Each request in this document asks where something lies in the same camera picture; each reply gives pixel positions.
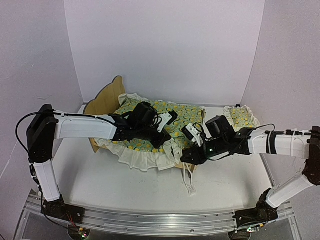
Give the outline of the lemon print ruffled mattress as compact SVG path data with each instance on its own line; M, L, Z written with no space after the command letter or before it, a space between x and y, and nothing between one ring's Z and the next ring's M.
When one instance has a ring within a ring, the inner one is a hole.
M133 139L125 141L111 141L95 138L95 144L100 148L108 149L112 154L118 156L118 161L128 165L131 169L138 169L146 172L156 168L159 171L168 170L175 167L183 169L182 177L184 185L190 197L196 194L193 184L194 167L190 163L182 163L180 158L183 150L190 148L194 143L183 133L182 128L188 124L202 124L204 108L195 105L183 105L169 101L149 100L134 94L121 94L118 97L120 107L115 111L116 114L131 112L142 102L148 102L157 110L159 114L175 111L177 119L170 125L165 125L171 139L156 149L147 140Z

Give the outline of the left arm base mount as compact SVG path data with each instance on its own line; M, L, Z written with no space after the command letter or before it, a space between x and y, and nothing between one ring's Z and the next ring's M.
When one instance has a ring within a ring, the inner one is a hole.
M47 216L59 220L69 221L71 224L81 224L85 209L80 206L65 203L63 196L53 201L42 202L41 212Z

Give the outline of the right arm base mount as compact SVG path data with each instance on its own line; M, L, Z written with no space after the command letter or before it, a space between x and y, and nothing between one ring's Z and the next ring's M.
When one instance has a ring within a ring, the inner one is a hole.
M265 191L254 208L237 210L232 218L236 221L236 228L240 230L277 220L277 210L277 207L273 208L267 203L267 191Z

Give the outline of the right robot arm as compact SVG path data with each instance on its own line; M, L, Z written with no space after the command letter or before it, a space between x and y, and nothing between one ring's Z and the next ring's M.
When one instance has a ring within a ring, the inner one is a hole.
M320 128L311 130L286 131L263 130L262 126L243 127L235 131L227 118L216 116L206 122L211 135L196 124L190 123L182 128L182 133L194 145L183 150L181 162L195 166L206 161L220 161L233 155L280 155L300 158L305 167L298 175L286 183L267 190L262 202L273 209L302 191L320 184Z

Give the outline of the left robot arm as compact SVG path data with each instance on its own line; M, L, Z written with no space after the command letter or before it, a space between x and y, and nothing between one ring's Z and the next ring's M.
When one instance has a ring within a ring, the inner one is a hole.
M124 114L89 115L56 111L45 104L38 112L19 120L33 117L26 130L26 144L21 146L28 154L30 172L44 199L51 203L62 200L53 168L55 140L66 138L104 139L110 141L149 141L159 149L171 139L165 130L178 115L175 111L158 113L148 102L139 103L133 111Z

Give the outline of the wooden pet bed frame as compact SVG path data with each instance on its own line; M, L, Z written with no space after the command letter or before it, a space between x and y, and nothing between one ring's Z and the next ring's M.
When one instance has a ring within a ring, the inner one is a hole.
M116 76L112 83L105 86L95 97L91 100L84 108L84 113L89 115L106 115L113 114L115 111L120 108L119 96L121 94L127 94L125 92L125 87L123 85L123 78L121 76ZM95 138L90 138L90 144L93 151L96 153L101 148L95 144Z

